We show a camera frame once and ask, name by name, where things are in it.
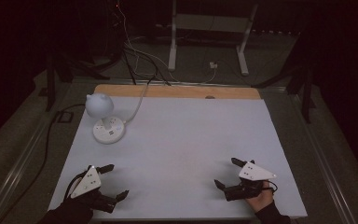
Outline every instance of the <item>lamp shade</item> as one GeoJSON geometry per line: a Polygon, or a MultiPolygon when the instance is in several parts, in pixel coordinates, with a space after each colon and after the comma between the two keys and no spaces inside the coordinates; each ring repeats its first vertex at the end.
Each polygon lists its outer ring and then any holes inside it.
{"type": "Polygon", "coordinates": [[[103,93],[87,95],[86,111],[90,117],[103,119],[113,113],[112,99],[103,93]]]}

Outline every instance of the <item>white desk lamp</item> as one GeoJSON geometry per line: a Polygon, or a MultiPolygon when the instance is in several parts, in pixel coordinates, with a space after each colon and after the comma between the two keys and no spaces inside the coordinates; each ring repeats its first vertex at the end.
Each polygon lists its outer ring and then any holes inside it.
{"type": "Polygon", "coordinates": [[[87,95],[86,111],[90,117],[100,119],[92,130],[95,139],[103,144],[112,144],[124,135],[124,122],[112,116],[112,99],[103,93],[87,95]]]}

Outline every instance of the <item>white tabletop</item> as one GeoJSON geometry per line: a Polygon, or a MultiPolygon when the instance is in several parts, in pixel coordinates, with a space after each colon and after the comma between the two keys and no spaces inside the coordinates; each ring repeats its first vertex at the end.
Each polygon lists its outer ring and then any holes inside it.
{"type": "MultiPolygon", "coordinates": [[[[112,97],[114,114],[129,118],[138,97],[112,97]]],[[[245,201],[227,202],[213,180],[238,185],[240,167],[231,158],[255,163],[275,175],[275,202],[282,214],[305,217],[296,182],[263,100],[145,97],[124,137],[96,142],[97,120],[84,113],[49,209],[56,208],[75,175],[89,165],[114,164],[101,175],[101,193],[128,197],[112,214],[96,220],[252,218],[245,201]]]]}

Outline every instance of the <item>human hand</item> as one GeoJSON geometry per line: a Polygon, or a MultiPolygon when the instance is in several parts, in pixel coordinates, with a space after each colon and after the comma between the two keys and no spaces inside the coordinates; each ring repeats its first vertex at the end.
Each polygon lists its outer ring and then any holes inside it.
{"type": "Polygon", "coordinates": [[[264,180],[263,189],[265,190],[261,190],[261,193],[254,198],[245,199],[245,201],[252,207],[255,213],[271,204],[274,200],[272,190],[266,188],[269,188],[269,182],[264,180]]]}

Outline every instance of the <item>wire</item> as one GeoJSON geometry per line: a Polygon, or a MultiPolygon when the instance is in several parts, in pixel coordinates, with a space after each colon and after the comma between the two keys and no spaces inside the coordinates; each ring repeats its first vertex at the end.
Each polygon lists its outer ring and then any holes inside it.
{"type": "Polygon", "coordinates": [[[165,77],[162,75],[161,71],[158,69],[158,66],[157,66],[156,63],[153,61],[153,59],[151,59],[148,55],[144,55],[144,54],[143,54],[143,56],[144,56],[144,57],[140,56],[140,58],[141,58],[141,59],[144,59],[144,60],[146,60],[146,61],[148,61],[148,62],[150,62],[150,63],[152,63],[152,64],[154,65],[155,69],[156,69],[156,72],[155,72],[154,74],[139,74],[139,73],[136,73],[136,72],[133,71],[133,70],[132,70],[132,72],[133,72],[135,75],[139,76],[139,77],[142,77],[142,75],[155,76],[155,78],[156,78],[157,80],[160,80],[160,81],[161,81],[161,79],[162,79],[162,81],[164,81],[164,83],[165,83],[166,85],[171,86],[171,84],[170,84],[170,83],[165,79],[165,77]],[[159,79],[159,78],[157,77],[157,73],[159,73],[159,74],[161,75],[161,79],[159,79]]]}
{"type": "Polygon", "coordinates": [[[63,200],[62,200],[62,201],[65,201],[65,199],[68,198],[69,191],[71,190],[71,187],[72,187],[72,185],[75,183],[75,181],[77,181],[78,178],[81,178],[81,177],[84,176],[85,174],[86,174],[86,172],[84,172],[84,173],[82,173],[82,174],[80,174],[80,175],[75,176],[75,178],[73,178],[73,179],[71,180],[71,182],[70,182],[69,185],[68,185],[68,188],[66,188],[66,192],[65,192],[65,194],[64,194],[64,196],[63,196],[63,200]]]}
{"type": "Polygon", "coordinates": [[[217,67],[215,67],[215,68],[213,69],[213,76],[212,76],[211,79],[209,79],[208,81],[201,82],[199,85],[205,84],[205,83],[208,83],[208,82],[214,80],[214,78],[216,77],[216,70],[217,70],[217,67]]]}
{"type": "MultiPolygon", "coordinates": [[[[142,54],[144,54],[144,55],[147,55],[147,56],[149,56],[149,57],[153,57],[153,58],[159,60],[159,61],[160,61],[162,64],[164,64],[164,66],[168,69],[168,65],[167,65],[164,61],[162,61],[159,57],[157,57],[157,56],[155,56],[155,55],[153,55],[153,54],[150,54],[150,53],[146,53],[146,52],[140,51],[140,50],[138,50],[138,49],[134,49],[134,48],[132,48],[132,49],[135,50],[135,51],[138,52],[138,53],[142,53],[142,54]]],[[[173,77],[172,73],[171,73],[169,70],[168,70],[168,74],[170,74],[170,77],[172,78],[172,80],[181,83],[181,81],[179,81],[179,80],[177,80],[176,78],[173,77]]]]}
{"type": "Polygon", "coordinates": [[[277,191],[277,190],[278,190],[278,186],[277,186],[274,182],[269,181],[269,180],[268,180],[268,182],[269,182],[270,184],[272,184],[272,185],[275,187],[275,189],[274,189],[274,188],[271,188],[271,189],[272,189],[272,193],[274,193],[275,191],[277,191]]]}
{"type": "Polygon", "coordinates": [[[19,201],[22,199],[22,197],[24,197],[24,195],[28,192],[28,190],[34,185],[34,183],[36,182],[37,178],[40,176],[40,174],[42,173],[43,169],[45,168],[46,162],[48,161],[48,142],[49,142],[49,137],[50,137],[50,130],[51,130],[51,127],[52,127],[53,123],[56,121],[57,117],[62,112],[64,112],[65,110],[67,110],[69,108],[75,107],[75,106],[80,106],[80,105],[70,105],[70,106],[66,107],[65,109],[63,109],[61,111],[57,111],[56,114],[54,115],[54,118],[51,120],[51,122],[50,122],[50,124],[48,126],[48,134],[47,134],[47,137],[46,137],[46,144],[45,144],[45,154],[44,154],[42,165],[39,167],[39,170],[37,171],[36,176],[31,181],[31,183],[28,185],[28,187],[22,192],[22,194],[19,196],[19,198],[17,198],[17,200],[14,201],[14,203],[1,216],[0,223],[2,223],[5,220],[5,218],[10,213],[10,211],[19,203],[19,201]]]}
{"type": "MultiPolygon", "coordinates": [[[[208,31],[211,31],[211,29],[212,29],[212,27],[213,27],[213,24],[214,24],[214,16],[213,16],[211,25],[210,25],[210,27],[208,28],[208,31]]],[[[209,47],[206,47],[206,50],[204,51],[204,54],[203,54],[203,57],[202,57],[201,71],[202,71],[203,65],[205,64],[206,54],[207,54],[208,50],[209,50],[209,47]]],[[[201,82],[200,84],[203,84],[203,83],[207,83],[207,82],[212,81],[212,80],[214,79],[214,76],[215,76],[215,75],[216,75],[216,68],[214,69],[214,75],[213,75],[212,79],[209,80],[209,81],[201,82]]]]}
{"type": "Polygon", "coordinates": [[[127,45],[127,46],[129,46],[129,47],[133,50],[133,52],[134,52],[134,54],[135,54],[135,56],[136,56],[136,63],[135,63],[135,69],[134,69],[134,71],[136,71],[136,70],[138,69],[139,56],[136,54],[136,50],[135,50],[135,48],[134,48],[134,47],[132,46],[132,44],[131,44],[131,41],[130,41],[130,38],[129,38],[129,34],[128,34],[128,32],[127,32],[127,26],[126,26],[127,17],[126,17],[126,15],[124,15],[123,11],[121,11],[120,1],[119,1],[119,0],[117,0],[117,8],[118,8],[118,11],[119,11],[119,12],[121,13],[121,15],[123,16],[124,33],[126,34],[127,41],[129,42],[129,44],[126,44],[126,43],[124,43],[124,44],[127,45]]]}
{"type": "Polygon", "coordinates": [[[129,69],[129,72],[130,72],[130,76],[131,76],[131,79],[132,79],[132,83],[133,83],[134,85],[136,85],[135,77],[134,77],[133,74],[132,74],[133,71],[132,71],[132,68],[131,68],[131,66],[130,66],[130,64],[129,64],[129,60],[128,60],[128,58],[127,58],[127,54],[126,54],[126,52],[125,52],[124,50],[123,50],[122,52],[123,52],[123,56],[124,56],[124,59],[125,59],[127,68],[129,69]]]}
{"type": "Polygon", "coordinates": [[[124,124],[128,124],[130,121],[132,121],[133,118],[135,118],[135,115],[138,113],[139,107],[141,106],[142,100],[144,99],[144,95],[147,90],[147,87],[149,86],[149,82],[147,82],[144,89],[142,90],[141,98],[139,99],[139,102],[138,102],[138,105],[136,106],[135,112],[133,112],[132,116],[129,119],[126,119],[123,121],[124,124]]]}

